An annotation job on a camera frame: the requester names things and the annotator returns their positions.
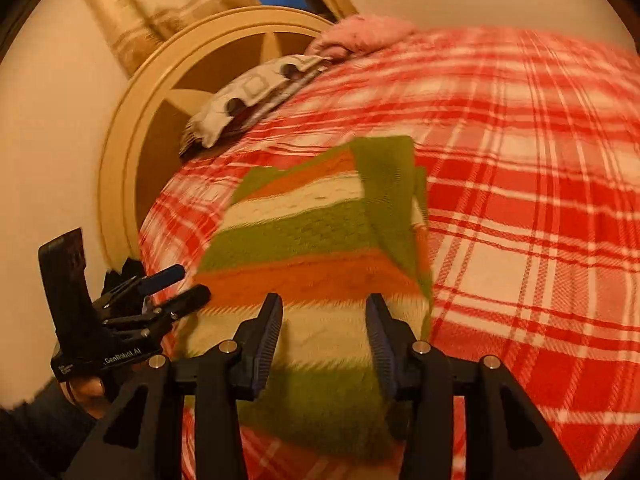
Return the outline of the dark left forearm sleeve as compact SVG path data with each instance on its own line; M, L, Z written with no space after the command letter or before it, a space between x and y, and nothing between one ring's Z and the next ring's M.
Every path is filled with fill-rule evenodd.
M1 478L61 479L94 426L49 380L30 402L1 409Z

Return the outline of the person's left hand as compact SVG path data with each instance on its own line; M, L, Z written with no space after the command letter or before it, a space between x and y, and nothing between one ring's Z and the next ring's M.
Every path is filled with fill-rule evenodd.
M99 377L73 377L61 382L65 399L93 419L101 419L111 408L104 382Z

